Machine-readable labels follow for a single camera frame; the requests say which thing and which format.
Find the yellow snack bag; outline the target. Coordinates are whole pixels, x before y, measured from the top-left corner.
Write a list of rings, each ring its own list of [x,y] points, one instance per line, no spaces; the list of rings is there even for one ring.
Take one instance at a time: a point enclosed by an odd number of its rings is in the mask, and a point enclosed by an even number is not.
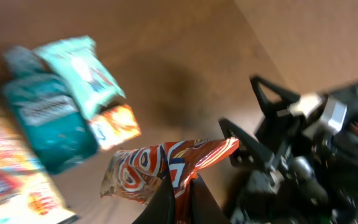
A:
[[[77,220],[0,100],[0,224]]]

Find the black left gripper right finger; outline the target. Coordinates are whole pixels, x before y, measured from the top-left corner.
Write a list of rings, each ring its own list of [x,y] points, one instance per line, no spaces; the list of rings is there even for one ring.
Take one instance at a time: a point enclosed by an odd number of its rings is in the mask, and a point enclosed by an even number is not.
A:
[[[190,185],[190,221],[192,224],[231,223],[199,174]]]

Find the orange tissue pack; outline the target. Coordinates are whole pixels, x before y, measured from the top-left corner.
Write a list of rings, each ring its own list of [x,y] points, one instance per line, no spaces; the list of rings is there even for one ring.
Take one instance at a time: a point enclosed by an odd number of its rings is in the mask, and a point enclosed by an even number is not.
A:
[[[98,114],[89,122],[89,126],[103,151],[141,135],[132,108],[127,104]]]

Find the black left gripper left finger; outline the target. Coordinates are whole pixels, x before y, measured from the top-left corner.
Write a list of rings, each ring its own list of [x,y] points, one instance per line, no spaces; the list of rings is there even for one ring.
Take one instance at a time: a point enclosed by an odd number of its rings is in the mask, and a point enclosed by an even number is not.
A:
[[[132,224],[174,224],[174,221],[175,196],[170,174],[167,174],[149,204]]]

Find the red snack packet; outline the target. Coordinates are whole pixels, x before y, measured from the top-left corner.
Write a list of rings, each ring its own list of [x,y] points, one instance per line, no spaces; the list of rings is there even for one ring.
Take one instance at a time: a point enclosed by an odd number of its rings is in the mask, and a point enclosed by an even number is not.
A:
[[[118,150],[104,173],[100,196],[118,196],[147,205],[169,178],[174,194],[174,222],[190,221],[190,182],[239,148],[239,140],[165,142],[133,150]]]

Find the teal mouthwash bottle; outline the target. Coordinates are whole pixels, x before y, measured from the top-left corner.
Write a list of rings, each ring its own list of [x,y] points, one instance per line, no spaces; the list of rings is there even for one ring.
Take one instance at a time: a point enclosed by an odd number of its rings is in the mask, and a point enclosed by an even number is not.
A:
[[[2,95],[45,169],[56,175],[94,156],[96,139],[63,80],[25,47],[3,58],[14,78]]]

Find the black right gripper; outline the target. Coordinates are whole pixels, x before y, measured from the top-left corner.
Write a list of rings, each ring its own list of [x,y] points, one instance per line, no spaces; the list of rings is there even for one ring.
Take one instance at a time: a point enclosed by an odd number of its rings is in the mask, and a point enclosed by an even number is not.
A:
[[[232,223],[358,223],[358,94],[317,95],[310,100],[259,75],[250,84],[264,119],[250,136],[226,118],[229,156],[250,172],[236,195]],[[319,121],[329,97],[347,105],[340,132]]]

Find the light blue wipes pack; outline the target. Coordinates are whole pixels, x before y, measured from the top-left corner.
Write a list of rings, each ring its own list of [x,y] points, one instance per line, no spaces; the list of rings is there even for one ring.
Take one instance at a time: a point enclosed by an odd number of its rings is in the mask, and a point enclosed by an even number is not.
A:
[[[51,42],[33,50],[51,71],[64,79],[87,120],[93,119],[102,106],[117,97],[126,96],[97,58],[95,48],[96,42],[83,35]]]

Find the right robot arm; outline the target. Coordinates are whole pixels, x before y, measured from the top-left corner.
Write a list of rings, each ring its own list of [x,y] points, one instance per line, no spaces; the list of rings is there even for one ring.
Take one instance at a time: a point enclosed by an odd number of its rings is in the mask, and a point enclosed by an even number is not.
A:
[[[219,120],[239,140],[231,164],[249,172],[231,223],[358,223],[358,82],[305,95],[250,82],[264,115],[255,133]]]

